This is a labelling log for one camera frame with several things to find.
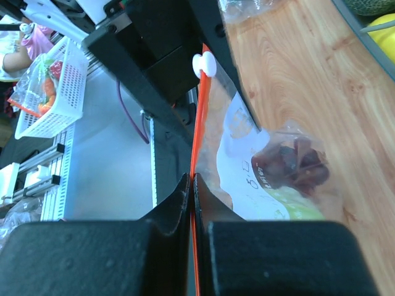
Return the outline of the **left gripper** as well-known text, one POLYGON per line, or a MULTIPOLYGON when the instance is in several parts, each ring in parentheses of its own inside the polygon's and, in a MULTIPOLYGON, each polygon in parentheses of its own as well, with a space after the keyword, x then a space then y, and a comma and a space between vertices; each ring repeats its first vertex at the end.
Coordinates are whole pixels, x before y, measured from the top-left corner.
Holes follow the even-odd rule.
POLYGON ((190 131, 173 108, 199 80, 192 59, 203 42, 234 83, 254 128, 259 119, 244 93, 217 1, 108 1, 105 19, 82 42, 142 106, 191 144, 190 131))

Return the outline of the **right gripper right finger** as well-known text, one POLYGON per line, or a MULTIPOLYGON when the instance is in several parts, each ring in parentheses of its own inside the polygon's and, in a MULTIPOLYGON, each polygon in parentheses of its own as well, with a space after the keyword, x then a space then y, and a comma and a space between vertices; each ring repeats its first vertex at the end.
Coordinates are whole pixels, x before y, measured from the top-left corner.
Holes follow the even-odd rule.
POLYGON ((198 295, 378 295, 359 243, 332 221, 246 221, 193 179, 198 295))

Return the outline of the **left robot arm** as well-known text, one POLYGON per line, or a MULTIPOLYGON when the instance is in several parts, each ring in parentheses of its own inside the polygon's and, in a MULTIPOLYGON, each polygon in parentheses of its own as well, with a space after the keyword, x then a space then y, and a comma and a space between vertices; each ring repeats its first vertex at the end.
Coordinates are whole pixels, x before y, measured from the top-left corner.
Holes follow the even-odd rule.
POLYGON ((2 1, 1 12, 80 43, 187 143, 192 135, 172 105, 198 85, 195 54, 210 50, 243 91, 217 1, 2 1))

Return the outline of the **clear zip bag orange seal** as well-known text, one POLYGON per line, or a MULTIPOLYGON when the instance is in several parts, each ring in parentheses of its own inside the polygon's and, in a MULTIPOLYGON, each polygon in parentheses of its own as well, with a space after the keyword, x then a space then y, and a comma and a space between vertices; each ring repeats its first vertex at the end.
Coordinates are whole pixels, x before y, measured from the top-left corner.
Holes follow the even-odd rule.
POLYGON ((313 232, 323 215, 295 185, 310 142, 282 145, 256 126, 212 1, 191 3, 202 31, 193 57, 200 80, 191 156, 198 295, 316 295, 321 270, 313 232))

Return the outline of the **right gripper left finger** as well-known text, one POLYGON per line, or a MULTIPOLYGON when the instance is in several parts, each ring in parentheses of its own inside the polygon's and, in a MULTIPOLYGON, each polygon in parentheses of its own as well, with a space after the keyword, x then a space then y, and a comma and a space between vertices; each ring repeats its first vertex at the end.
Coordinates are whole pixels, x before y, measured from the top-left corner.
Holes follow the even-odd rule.
POLYGON ((185 295, 189 176, 138 220, 18 226, 1 252, 2 295, 185 295))

